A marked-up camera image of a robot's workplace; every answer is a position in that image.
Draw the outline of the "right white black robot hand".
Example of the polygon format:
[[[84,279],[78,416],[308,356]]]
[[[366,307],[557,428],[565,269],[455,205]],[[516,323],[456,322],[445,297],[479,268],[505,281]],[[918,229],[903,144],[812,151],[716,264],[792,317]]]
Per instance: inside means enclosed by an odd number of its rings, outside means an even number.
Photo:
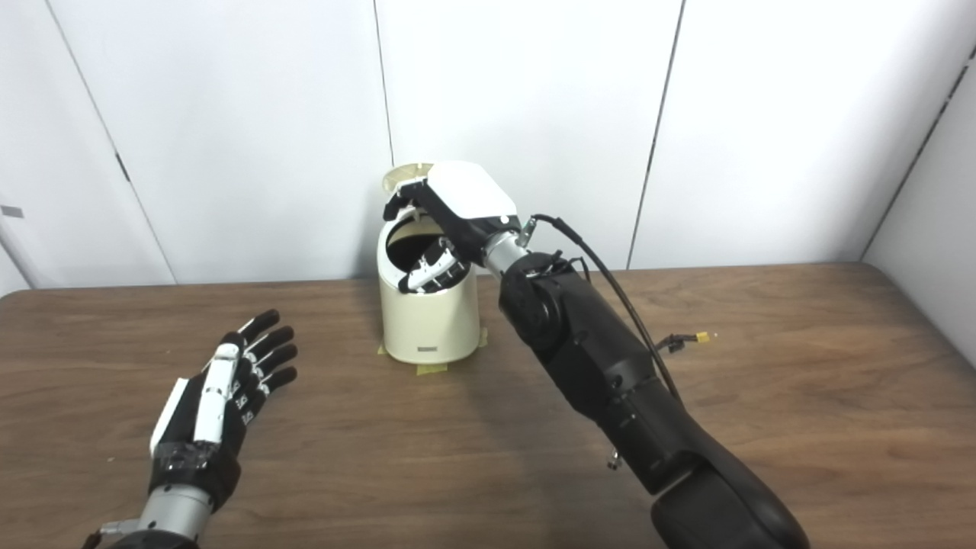
[[[433,294],[460,281],[473,265],[501,279],[527,255],[517,242],[515,202],[481,165],[439,161],[401,166],[384,176],[384,221],[406,215],[440,229],[435,243],[398,279],[402,294]]]

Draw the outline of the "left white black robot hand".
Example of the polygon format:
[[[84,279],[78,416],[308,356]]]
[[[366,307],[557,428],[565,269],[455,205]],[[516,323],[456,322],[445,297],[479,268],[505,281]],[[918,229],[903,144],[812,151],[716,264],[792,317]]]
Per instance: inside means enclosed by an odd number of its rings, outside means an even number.
[[[295,330],[279,310],[224,335],[202,371],[177,379],[150,440],[149,493],[191,487],[215,513],[233,496],[248,427],[269,397],[297,379]]]

